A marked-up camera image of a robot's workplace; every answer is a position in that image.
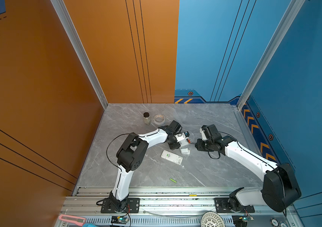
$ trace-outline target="gray marble tabletop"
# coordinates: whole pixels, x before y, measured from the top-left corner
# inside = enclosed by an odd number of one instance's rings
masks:
[[[233,135],[247,147],[245,137],[229,104],[109,104],[104,112],[94,142],[77,182],[77,187],[114,187],[117,167],[107,159],[105,151],[108,144],[118,135],[135,132],[144,134],[157,129],[151,122],[145,125],[143,113],[153,117],[163,114],[164,125],[176,120],[183,131],[190,133],[190,140],[201,138],[202,125],[214,124],[219,131]],[[109,146],[108,155],[117,163],[116,153],[127,135],[120,136]],[[196,150],[188,145],[190,155],[181,154],[180,149],[171,151],[167,143],[149,148],[140,167],[133,174],[131,187],[255,187],[261,180],[237,161],[221,156],[211,159],[207,152]],[[181,165],[161,158],[163,150],[183,157]]]

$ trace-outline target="pink utility knife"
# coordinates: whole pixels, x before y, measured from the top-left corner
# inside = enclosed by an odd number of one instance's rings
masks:
[[[62,220],[64,222],[73,223],[73,224],[76,224],[77,226],[83,226],[84,223],[86,222],[86,218],[67,215],[67,214],[59,215],[59,220]]]

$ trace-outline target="orange wall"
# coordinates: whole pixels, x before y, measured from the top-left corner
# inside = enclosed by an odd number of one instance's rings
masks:
[[[52,226],[103,109],[50,1],[0,18],[0,226]]]
[[[66,7],[109,103],[173,103],[178,0]]]

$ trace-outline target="black mounting plate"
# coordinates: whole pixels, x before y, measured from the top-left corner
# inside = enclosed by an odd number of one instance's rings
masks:
[[[217,213],[235,213],[230,210],[230,207],[228,205],[229,197],[224,198],[214,198],[215,203],[215,209],[217,210]],[[243,206],[243,209],[240,212],[244,212],[244,209],[248,213],[254,213],[254,206]]]
[[[125,211],[128,211],[128,205],[130,214],[138,213],[140,208],[140,198],[127,198],[126,208],[124,209]],[[109,198],[104,199],[100,212],[103,214],[125,213],[124,211],[118,212]]]

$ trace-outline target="white rectangular device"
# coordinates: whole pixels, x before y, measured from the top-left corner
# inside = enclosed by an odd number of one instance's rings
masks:
[[[163,150],[161,157],[163,159],[166,159],[166,160],[176,163],[178,165],[181,165],[181,162],[182,162],[181,156],[178,156],[177,154],[168,152],[167,150]]]

